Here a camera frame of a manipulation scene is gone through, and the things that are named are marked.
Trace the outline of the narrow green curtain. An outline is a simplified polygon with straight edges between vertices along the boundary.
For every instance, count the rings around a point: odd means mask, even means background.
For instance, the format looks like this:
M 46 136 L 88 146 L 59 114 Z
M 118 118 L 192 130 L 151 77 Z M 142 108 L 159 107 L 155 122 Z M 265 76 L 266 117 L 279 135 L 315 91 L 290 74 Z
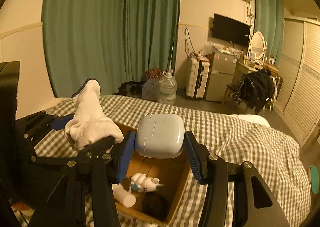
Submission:
M 284 1 L 254 0 L 254 30 L 261 32 L 267 43 L 265 56 L 274 58 L 274 65 L 279 65 L 284 35 Z

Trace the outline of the silver mini fridge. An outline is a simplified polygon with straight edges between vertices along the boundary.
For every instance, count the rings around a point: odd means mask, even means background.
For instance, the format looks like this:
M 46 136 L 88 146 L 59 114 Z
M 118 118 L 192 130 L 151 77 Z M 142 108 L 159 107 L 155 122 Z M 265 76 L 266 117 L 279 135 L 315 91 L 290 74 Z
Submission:
M 213 52 L 210 59 L 209 79 L 204 99 L 221 102 L 227 88 L 231 84 L 235 72 L 237 58 L 227 53 Z

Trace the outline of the cardboard box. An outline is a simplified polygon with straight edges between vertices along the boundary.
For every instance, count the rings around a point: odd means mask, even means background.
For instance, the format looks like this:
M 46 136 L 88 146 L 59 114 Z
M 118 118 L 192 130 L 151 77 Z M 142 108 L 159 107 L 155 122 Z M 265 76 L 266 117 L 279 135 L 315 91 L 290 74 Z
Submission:
M 188 182 L 190 166 L 187 155 L 183 150 L 178 157 L 173 159 L 153 159 L 141 156 L 134 149 L 129 169 L 126 177 L 122 181 L 125 190 L 136 197 L 133 207 L 126 208 L 116 201 L 118 213 L 131 220 L 141 221 L 142 223 L 156 224 L 157 226 L 168 226 L 172 221 L 178 205 L 181 201 L 183 191 Z M 157 220 L 142 212 L 142 200 L 146 192 L 135 192 L 131 189 L 131 177 L 136 173 L 146 174 L 147 177 L 159 178 L 160 186 L 154 192 L 161 194 L 169 203 L 170 209 L 165 221 Z

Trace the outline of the wooden vanity desk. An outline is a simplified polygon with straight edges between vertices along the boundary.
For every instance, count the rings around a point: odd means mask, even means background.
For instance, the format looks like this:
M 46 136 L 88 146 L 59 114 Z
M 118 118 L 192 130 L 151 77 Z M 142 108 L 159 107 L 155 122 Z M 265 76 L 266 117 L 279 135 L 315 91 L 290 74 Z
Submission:
M 241 78 L 243 75 L 246 75 L 251 72 L 255 72 L 258 70 L 266 69 L 269 70 L 271 75 L 277 76 L 279 75 L 279 68 L 269 63 L 264 63 L 263 65 L 254 64 L 254 67 L 246 65 L 240 61 L 237 62 L 234 72 L 234 78 Z

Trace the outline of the white bottle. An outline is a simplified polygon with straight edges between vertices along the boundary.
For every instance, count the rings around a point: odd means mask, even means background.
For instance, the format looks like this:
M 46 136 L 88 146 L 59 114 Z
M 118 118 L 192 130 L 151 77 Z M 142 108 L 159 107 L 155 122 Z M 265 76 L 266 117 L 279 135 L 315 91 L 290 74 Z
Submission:
M 122 184 L 112 184 L 113 196 L 117 202 L 126 208 L 133 207 L 136 203 L 136 197 L 125 190 Z

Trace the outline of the large green curtain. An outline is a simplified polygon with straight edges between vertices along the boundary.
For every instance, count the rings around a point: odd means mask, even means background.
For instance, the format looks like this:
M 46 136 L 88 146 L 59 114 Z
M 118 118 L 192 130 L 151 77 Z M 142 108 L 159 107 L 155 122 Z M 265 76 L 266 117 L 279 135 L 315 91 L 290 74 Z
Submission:
M 44 54 L 56 97 L 96 78 L 104 95 L 174 67 L 180 0 L 43 0 Z

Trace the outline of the white plush toy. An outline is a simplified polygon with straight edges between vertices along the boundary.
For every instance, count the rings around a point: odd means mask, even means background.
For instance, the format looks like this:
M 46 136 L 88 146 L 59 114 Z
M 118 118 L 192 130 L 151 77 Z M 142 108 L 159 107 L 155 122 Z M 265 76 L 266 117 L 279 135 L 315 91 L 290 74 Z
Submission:
M 147 177 L 146 174 L 136 173 L 131 177 L 130 186 L 135 192 L 154 192 L 158 187 L 163 186 L 159 182 L 159 178 Z

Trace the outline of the white suitcase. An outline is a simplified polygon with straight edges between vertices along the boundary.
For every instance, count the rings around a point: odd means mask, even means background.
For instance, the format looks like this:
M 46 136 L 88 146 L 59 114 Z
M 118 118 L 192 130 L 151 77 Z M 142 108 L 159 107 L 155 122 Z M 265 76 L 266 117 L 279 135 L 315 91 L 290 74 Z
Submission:
M 191 98 L 203 98 L 209 75 L 210 63 L 190 58 L 187 69 L 185 92 Z

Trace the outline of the clear water jug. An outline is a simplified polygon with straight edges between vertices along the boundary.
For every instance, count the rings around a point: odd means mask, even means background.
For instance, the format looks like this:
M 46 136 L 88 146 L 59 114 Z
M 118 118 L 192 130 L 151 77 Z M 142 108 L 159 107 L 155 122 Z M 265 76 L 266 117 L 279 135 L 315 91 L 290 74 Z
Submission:
M 157 102 L 174 105 L 176 100 L 177 82 L 171 72 L 163 71 L 159 80 Z

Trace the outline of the teal slipper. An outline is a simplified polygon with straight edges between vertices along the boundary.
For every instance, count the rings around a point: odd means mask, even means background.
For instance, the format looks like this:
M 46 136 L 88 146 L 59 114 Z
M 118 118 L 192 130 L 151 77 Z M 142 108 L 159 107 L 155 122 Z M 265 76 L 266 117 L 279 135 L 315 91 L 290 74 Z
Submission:
M 310 187 L 313 194 L 319 193 L 319 172 L 315 165 L 309 167 Z

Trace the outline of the black wall television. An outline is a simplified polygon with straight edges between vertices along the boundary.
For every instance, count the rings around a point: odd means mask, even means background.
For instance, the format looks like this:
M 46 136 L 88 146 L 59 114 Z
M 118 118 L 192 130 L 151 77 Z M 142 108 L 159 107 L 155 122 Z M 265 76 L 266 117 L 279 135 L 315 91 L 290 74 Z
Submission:
M 251 27 L 243 22 L 214 14 L 212 37 L 247 48 Z

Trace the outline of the oval vanity mirror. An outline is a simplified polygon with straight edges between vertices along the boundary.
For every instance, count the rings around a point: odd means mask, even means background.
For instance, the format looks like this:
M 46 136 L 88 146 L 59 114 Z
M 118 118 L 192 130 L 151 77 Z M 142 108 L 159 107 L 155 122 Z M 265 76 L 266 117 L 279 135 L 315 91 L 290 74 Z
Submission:
M 267 50 L 267 43 L 261 31 L 257 31 L 251 37 L 249 42 L 248 56 L 253 60 L 263 60 Z

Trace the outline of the white sock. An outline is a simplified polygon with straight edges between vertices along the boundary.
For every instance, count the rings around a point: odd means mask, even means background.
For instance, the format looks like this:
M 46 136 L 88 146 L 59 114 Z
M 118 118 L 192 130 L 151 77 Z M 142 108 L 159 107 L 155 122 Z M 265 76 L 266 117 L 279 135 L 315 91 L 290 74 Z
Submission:
M 120 128 L 104 114 L 99 97 L 100 84 L 94 78 L 86 80 L 72 95 L 75 114 L 65 125 L 64 133 L 72 148 L 78 152 L 109 136 L 114 138 L 115 143 L 124 139 Z

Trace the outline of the white louvred wardrobe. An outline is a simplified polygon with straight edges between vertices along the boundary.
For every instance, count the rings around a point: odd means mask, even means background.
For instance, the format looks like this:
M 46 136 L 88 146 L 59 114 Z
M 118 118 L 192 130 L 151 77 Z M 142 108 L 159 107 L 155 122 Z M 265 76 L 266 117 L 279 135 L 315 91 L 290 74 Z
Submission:
M 276 112 L 304 146 L 319 126 L 319 22 L 284 19 Z

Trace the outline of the light blue earbud case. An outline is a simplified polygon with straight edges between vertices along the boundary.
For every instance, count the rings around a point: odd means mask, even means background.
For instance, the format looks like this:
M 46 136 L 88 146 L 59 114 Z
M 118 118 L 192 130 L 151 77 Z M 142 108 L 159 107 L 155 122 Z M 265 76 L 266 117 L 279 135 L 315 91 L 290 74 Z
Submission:
M 142 118 L 135 150 L 144 157 L 173 159 L 182 152 L 184 120 L 176 114 L 152 114 Z

